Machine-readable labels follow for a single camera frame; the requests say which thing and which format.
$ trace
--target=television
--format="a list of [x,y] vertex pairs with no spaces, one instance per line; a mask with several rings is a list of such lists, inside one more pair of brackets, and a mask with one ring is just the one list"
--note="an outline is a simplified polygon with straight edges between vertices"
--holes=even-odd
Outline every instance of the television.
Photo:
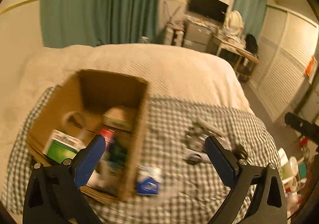
[[219,0],[190,0],[188,10],[224,22],[228,5]]

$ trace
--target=teal curtain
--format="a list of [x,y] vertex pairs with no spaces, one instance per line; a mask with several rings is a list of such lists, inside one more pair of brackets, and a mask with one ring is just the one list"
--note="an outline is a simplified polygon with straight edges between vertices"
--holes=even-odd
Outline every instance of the teal curtain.
[[264,23],[267,0],[235,0],[233,10],[238,11],[243,19],[243,34],[252,34],[258,39]]
[[150,42],[157,35],[159,0],[40,0],[46,47]]

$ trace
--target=yellow wall trim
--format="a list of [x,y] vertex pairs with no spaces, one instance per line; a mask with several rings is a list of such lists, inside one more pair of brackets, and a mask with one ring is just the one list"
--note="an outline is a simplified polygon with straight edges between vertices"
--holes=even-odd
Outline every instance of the yellow wall trim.
[[23,1],[23,2],[20,2],[20,3],[17,3],[15,5],[11,5],[11,6],[7,7],[6,9],[1,10],[0,11],[0,15],[4,14],[4,13],[6,13],[6,12],[8,12],[8,11],[14,9],[14,8],[17,8],[17,7],[21,6],[21,5],[26,5],[28,3],[32,3],[32,2],[35,2],[35,1],[39,1],[39,0],[26,0],[26,1]]

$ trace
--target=closet door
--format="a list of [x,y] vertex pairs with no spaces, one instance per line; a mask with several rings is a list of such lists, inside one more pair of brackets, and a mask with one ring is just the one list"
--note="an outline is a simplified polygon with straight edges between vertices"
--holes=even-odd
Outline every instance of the closet door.
[[279,48],[258,87],[273,121],[284,112],[299,90],[304,70],[314,54],[317,37],[316,25],[288,13]]
[[260,63],[256,66],[250,81],[256,89],[259,88],[278,50],[285,29],[286,19],[286,11],[273,7],[267,8],[263,29],[258,40]]

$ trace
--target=cardboard box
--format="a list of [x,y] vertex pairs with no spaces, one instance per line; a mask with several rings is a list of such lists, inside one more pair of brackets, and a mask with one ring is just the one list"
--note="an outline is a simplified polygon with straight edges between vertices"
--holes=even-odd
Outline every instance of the cardboard box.
[[[102,125],[102,116],[108,109],[120,105],[136,108],[138,112],[132,133],[110,128],[115,131],[115,136],[120,137],[121,145],[128,149],[124,174],[118,187],[118,197],[88,186],[81,187],[84,194],[102,203],[129,200],[135,190],[135,179],[146,129],[148,84],[144,79],[118,73],[97,70],[78,71],[54,91],[29,131],[27,146],[31,154],[36,161],[45,166],[50,165],[49,159],[42,151],[52,130],[65,131],[61,119],[70,111],[84,114],[88,132],[83,142],[87,145],[95,134],[105,128],[105,125]],[[73,137],[76,137],[80,131],[81,128],[76,124],[67,127],[67,134]]]

